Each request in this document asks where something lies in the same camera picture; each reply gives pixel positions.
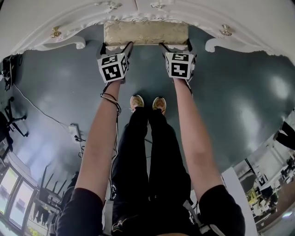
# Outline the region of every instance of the person's left arm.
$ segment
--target person's left arm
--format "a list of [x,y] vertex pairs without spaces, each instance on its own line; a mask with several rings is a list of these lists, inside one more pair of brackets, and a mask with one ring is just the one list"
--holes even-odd
[[[120,81],[112,82],[105,97],[118,100]],[[58,236],[102,234],[102,208],[106,197],[116,139],[117,107],[102,99],[86,142],[79,177],[71,200],[58,221]]]

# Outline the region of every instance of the white cube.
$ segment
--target white cube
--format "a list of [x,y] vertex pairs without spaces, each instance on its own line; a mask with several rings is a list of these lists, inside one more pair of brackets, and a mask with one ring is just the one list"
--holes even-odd
[[97,60],[101,76],[105,83],[124,79],[128,69],[125,53],[104,57]]
[[193,54],[165,53],[166,69],[170,78],[190,79],[194,69]]

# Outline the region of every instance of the black pants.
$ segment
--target black pants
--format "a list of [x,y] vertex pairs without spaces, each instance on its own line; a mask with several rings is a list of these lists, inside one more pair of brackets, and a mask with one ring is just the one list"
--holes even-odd
[[290,125],[284,122],[282,130],[287,134],[278,133],[276,140],[284,146],[295,150],[295,131]]
[[[149,179],[144,141],[148,120],[153,138]],[[116,206],[113,223],[122,220],[122,215],[145,214],[146,207],[173,206],[171,209],[179,208],[182,212],[183,203],[190,197],[190,177],[183,166],[175,131],[160,109],[148,112],[137,107],[124,129],[118,150],[112,171]]]

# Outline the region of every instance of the white furniture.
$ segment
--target white furniture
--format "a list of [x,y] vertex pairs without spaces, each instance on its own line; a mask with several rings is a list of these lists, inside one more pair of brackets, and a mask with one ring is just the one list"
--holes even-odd
[[76,33],[109,21],[186,22],[239,52],[285,55],[295,64],[295,6],[291,0],[5,0],[0,11],[0,61],[26,50],[50,50],[85,40]]

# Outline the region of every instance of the black sleeve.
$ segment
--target black sleeve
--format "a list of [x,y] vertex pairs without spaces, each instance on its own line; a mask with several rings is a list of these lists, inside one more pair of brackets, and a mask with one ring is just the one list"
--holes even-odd
[[58,220],[57,236],[102,234],[102,201],[98,195],[77,188]]
[[245,219],[225,186],[209,189],[200,199],[201,220],[216,225],[226,236],[244,236]]

